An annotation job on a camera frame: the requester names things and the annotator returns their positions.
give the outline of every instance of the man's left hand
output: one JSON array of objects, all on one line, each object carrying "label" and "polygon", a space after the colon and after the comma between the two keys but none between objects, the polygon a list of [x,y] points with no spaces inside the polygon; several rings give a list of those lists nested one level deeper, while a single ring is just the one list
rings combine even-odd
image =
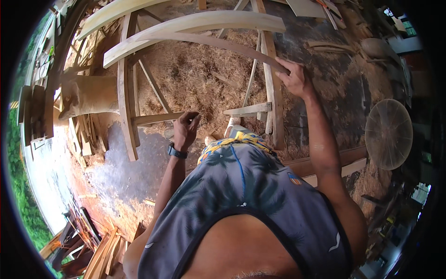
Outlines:
[{"label": "man's left hand", "polygon": [[187,152],[197,136],[197,127],[201,115],[198,112],[185,112],[173,124],[174,148],[176,151]]}]

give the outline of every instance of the gray tank top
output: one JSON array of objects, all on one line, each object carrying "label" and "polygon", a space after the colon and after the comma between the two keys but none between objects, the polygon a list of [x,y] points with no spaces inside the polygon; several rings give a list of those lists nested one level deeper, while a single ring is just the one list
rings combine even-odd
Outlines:
[{"label": "gray tank top", "polygon": [[305,278],[350,276],[350,244],[327,197],[276,157],[235,142],[204,159],[174,193],[142,253],[138,278],[180,278],[207,231],[238,214],[262,221]]}]

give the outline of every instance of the man's right arm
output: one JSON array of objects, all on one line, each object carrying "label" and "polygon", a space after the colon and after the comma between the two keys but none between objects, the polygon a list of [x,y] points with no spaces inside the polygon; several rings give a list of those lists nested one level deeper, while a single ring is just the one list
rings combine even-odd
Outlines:
[{"label": "man's right arm", "polygon": [[289,91],[305,102],[310,138],[310,160],[318,178],[318,190],[332,203],[351,245],[354,265],[362,262],[367,245],[367,226],[359,206],[351,199],[341,177],[341,163],[335,136],[304,66],[280,58],[290,75],[276,72]]}]

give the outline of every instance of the black watch strap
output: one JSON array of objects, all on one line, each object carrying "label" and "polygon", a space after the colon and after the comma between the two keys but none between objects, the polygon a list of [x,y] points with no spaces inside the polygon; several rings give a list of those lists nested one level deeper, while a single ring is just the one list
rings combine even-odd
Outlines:
[{"label": "black watch strap", "polygon": [[167,153],[169,153],[169,155],[178,157],[180,159],[186,159],[187,155],[189,154],[189,152],[180,152],[178,150],[175,150],[173,148],[173,142],[171,144],[169,144],[169,147],[167,148]]}]

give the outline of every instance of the man's left arm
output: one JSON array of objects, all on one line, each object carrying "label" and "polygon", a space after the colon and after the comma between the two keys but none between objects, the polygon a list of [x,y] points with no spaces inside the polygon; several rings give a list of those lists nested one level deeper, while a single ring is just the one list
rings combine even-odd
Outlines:
[{"label": "man's left arm", "polygon": [[[174,130],[174,149],[180,152],[187,152],[189,147],[197,136],[197,127],[201,116],[198,112],[185,112],[173,124]],[[127,278],[137,278],[138,264],[141,259],[144,246],[147,243],[153,227],[158,220],[159,215],[166,207],[172,195],[180,187],[186,178],[186,160],[171,156],[164,173],[163,180],[158,190],[155,201],[155,211],[153,219],[147,229],[128,246],[124,255],[123,269]]]}]

